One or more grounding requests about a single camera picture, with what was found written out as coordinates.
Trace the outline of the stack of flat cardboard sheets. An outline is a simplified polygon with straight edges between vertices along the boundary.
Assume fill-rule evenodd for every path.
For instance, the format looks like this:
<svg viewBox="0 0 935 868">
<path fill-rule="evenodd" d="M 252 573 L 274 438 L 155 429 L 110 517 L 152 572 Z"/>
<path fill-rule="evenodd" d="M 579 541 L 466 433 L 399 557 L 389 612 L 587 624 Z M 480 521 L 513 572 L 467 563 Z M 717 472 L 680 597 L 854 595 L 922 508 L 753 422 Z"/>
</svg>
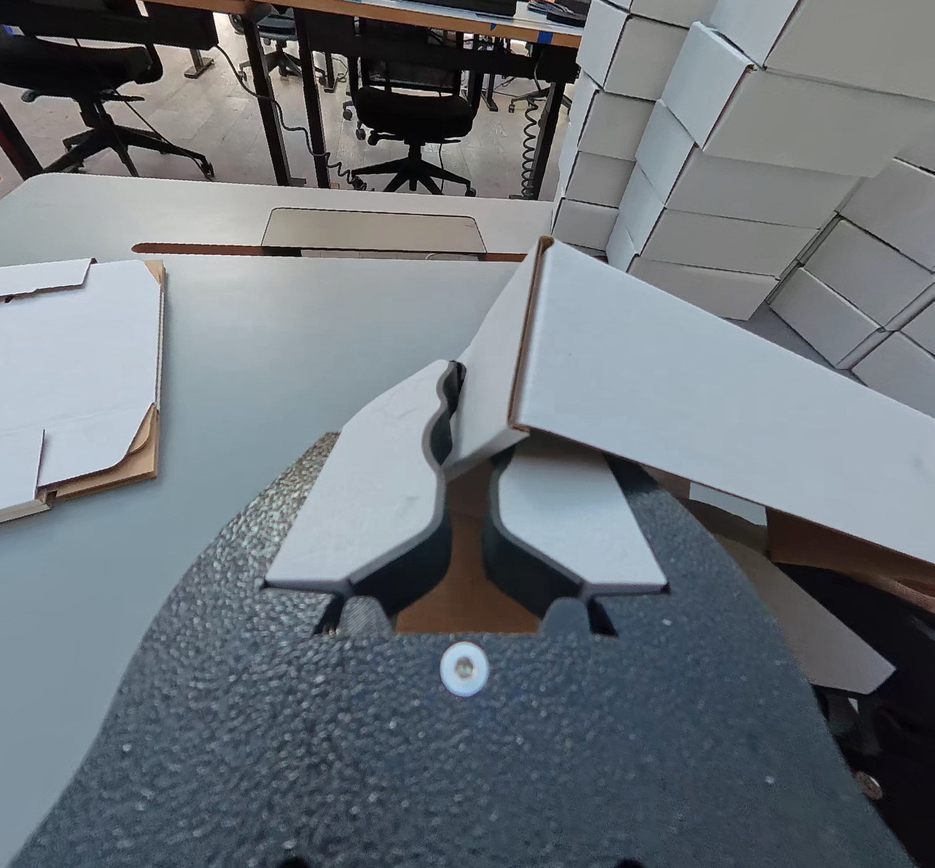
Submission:
<svg viewBox="0 0 935 868">
<path fill-rule="evenodd" d="M 158 473 L 162 261 L 1 271 L 1 521 Z"/>
</svg>

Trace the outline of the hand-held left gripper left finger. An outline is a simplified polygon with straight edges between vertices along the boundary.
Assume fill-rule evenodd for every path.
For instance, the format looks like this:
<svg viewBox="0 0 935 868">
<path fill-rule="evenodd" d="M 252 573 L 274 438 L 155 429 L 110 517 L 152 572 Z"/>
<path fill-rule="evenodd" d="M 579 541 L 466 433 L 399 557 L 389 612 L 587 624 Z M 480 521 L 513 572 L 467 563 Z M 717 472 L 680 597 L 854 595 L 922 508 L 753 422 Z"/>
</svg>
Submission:
<svg viewBox="0 0 935 868">
<path fill-rule="evenodd" d="M 450 565 L 442 464 L 465 368 L 437 360 L 340 431 L 265 575 L 268 586 L 370 597 L 396 616 Z"/>
</svg>

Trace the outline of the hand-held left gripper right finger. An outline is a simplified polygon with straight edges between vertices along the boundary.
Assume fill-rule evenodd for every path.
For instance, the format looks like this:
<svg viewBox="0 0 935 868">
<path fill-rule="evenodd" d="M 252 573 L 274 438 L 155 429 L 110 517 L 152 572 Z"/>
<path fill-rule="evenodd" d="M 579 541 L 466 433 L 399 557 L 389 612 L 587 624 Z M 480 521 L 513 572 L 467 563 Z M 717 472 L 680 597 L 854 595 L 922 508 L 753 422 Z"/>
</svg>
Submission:
<svg viewBox="0 0 935 868">
<path fill-rule="evenodd" d="M 590 605 L 668 584 L 609 460 L 576 444 L 494 457 L 482 556 L 490 582 L 539 618 L 561 599 Z"/>
</svg>

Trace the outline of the stack of white boxes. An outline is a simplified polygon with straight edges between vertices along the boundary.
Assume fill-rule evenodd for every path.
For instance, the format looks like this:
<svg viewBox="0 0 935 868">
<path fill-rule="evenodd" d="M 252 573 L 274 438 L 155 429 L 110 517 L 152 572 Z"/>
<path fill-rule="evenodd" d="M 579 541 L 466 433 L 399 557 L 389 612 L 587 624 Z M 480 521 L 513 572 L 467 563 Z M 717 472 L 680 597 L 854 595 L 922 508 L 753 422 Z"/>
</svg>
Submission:
<svg viewBox="0 0 935 868">
<path fill-rule="evenodd" d="M 933 415 L 933 0 L 592 0 L 552 234 Z"/>
</svg>

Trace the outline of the white cardboard box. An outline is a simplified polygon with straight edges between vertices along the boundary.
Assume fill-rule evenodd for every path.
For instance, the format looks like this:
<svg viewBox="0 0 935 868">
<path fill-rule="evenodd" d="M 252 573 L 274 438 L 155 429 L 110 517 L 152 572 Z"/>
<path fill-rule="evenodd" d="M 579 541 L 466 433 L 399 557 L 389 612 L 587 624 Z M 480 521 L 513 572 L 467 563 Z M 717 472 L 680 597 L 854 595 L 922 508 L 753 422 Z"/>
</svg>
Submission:
<svg viewBox="0 0 935 868">
<path fill-rule="evenodd" d="M 465 368 L 445 460 L 462 515 L 454 570 L 398 613 L 406 632 L 527 631 L 526 608 L 485 573 L 482 534 L 496 455 L 517 444 L 603 453 L 668 584 L 598 597 L 600 625 L 656 609 L 684 630 L 688 660 L 716 643 L 742 653 L 776 640 L 734 559 L 694 516 L 656 493 L 650 472 L 762 505 L 770 552 L 803 576 L 779 585 L 824 621 L 787 630 L 827 674 L 819 685 L 869 693 L 874 652 L 933 684 L 933 648 L 910 633 L 908 596 L 933 586 L 933 419 L 601 264 L 541 240 L 455 360 Z"/>
</svg>

